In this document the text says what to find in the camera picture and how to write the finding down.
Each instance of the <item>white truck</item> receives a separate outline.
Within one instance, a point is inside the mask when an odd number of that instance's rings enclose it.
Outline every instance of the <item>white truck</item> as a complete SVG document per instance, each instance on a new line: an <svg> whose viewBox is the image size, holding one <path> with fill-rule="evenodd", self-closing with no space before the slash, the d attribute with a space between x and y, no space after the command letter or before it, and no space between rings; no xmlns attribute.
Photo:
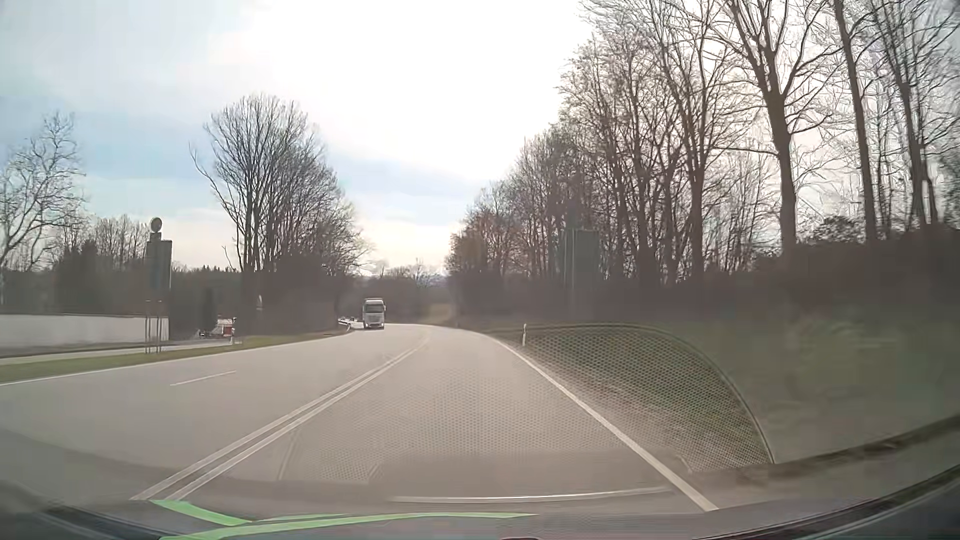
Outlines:
<svg viewBox="0 0 960 540"><path fill-rule="evenodd" d="M382 298L365 298L363 301L363 329L382 329L387 316L387 305Z"/></svg>

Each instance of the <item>cloud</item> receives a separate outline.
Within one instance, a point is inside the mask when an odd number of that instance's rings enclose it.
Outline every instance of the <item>cloud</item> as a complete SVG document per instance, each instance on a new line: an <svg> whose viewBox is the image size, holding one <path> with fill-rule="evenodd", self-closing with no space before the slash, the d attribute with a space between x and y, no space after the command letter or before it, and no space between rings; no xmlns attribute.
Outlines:
<svg viewBox="0 0 960 540"><path fill-rule="evenodd" d="M424 264L440 269L444 265L450 235L459 230L460 225L418 225L408 221L363 218L360 227L364 236L374 243L375 253L368 257L369 260L385 258L391 266L401 266L419 258Z"/></svg>
<svg viewBox="0 0 960 540"><path fill-rule="evenodd" d="M187 145L245 94L297 99L376 256L439 264L479 187L555 119L589 32L576 5L0 0L0 143L74 111L91 209L160 215L182 262L222 265L232 225Z"/></svg>

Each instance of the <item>road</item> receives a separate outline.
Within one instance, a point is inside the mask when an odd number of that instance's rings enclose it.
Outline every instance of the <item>road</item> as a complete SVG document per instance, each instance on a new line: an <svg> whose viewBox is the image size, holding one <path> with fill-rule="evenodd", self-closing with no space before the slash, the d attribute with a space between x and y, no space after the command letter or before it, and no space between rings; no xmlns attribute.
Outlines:
<svg viewBox="0 0 960 540"><path fill-rule="evenodd" d="M859 496L914 478L873 462L766 492L707 485L558 384L492 338L418 325L4 383L0 479L68 503L180 499L270 516L555 507L596 493L619 497L586 499L589 511L697 514L777 489ZM943 444L953 464L960 440Z"/></svg>
<svg viewBox="0 0 960 540"><path fill-rule="evenodd" d="M176 351L179 349L201 349L204 347L224 347L229 345L228 340L210 339L197 340L191 343L179 343L177 345L164 345L164 351ZM19 364L26 362L42 362L44 360L62 360L66 358L83 358L89 356L120 356L142 353L143 347L130 347L127 349L107 349L103 351L68 351L66 353L51 353L48 355L29 355L29 356L8 356L0 357L0 365Z"/></svg>

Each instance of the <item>grassy embankment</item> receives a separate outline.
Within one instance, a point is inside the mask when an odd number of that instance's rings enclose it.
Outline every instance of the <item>grassy embankment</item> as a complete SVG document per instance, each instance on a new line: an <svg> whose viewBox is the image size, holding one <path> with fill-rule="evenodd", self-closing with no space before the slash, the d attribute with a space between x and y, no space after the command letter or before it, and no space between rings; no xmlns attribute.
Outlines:
<svg viewBox="0 0 960 540"><path fill-rule="evenodd" d="M522 322L460 318L447 324L508 329L515 334L508 339L518 339ZM756 416L777 462L857 447L960 413L955 322L905 313L638 322L679 336L719 367ZM642 389L648 403L677 409L684 404L671 400L705 398L645 382L662 377L660 369L674 369L666 355L641 359L635 349L597 335L553 333L547 349L531 331L528 347L540 346L540 358L577 379L612 383L634 398ZM652 369L652 362L664 365Z"/></svg>

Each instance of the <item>sign post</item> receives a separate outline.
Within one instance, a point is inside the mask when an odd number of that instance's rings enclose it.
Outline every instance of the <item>sign post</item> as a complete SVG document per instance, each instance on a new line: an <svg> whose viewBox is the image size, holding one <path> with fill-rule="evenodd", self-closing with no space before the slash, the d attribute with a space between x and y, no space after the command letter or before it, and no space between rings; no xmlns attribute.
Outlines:
<svg viewBox="0 0 960 540"><path fill-rule="evenodd" d="M147 241L147 299L146 299L146 320L144 322L144 347L146 352L150 352L156 347L159 353L162 349L163 341L163 308L164 300L170 293L170 265L173 259L173 240L164 240L160 229L163 227L163 221L155 217L150 220L150 240ZM151 322L154 322L156 329L151 335ZM167 331L169 332L170 323L167 322Z"/></svg>

